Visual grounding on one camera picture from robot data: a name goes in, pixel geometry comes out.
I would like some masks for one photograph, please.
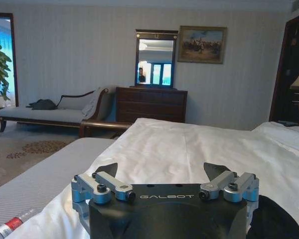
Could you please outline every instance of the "black screw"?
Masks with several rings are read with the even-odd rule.
[[[209,192],[207,192],[207,191],[199,192],[198,196],[199,196],[200,200],[202,200],[202,201],[208,201],[209,200]]]
[[[237,191],[238,190],[238,185],[237,183],[229,183],[228,187],[233,190],[233,191]]]
[[[104,184],[99,184],[96,188],[99,193],[105,193],[106,192],[106,186]]]
[[[135,200],[136,194],[133,191],[128,191],[126,193],[126,201],[128,201],[129,203],[132,203]]]

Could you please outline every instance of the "red object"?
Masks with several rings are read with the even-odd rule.
[[[14,231],[17,227],[19,227],[22,224],[22,221],[19,218],[14,217],[10,221],[6,222],[5,224],[8,227],[10,227],[12,231]]]

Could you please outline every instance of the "mirror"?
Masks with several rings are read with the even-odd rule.
[[[137,30],[135,86],[172,88],[177,31]]]

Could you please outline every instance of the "white bedsheet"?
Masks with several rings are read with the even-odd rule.
[[[276,201],[299,224],[299,149],[261,132],[262,127],[279,126],[264,123],[255,131],[239,131],[138,119],[86,172],[91,175],[99,166],[117,162],[116,178],[131,184],[204,183],[208,178],[203,163],[222,164],[238,175],[255,173],[260,194]],[[70,185],[11,238],[89,238],[72,209]]]

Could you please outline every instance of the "painting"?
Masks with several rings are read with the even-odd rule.
[[[222,64],[226,27],[180,26],[178,61]]]

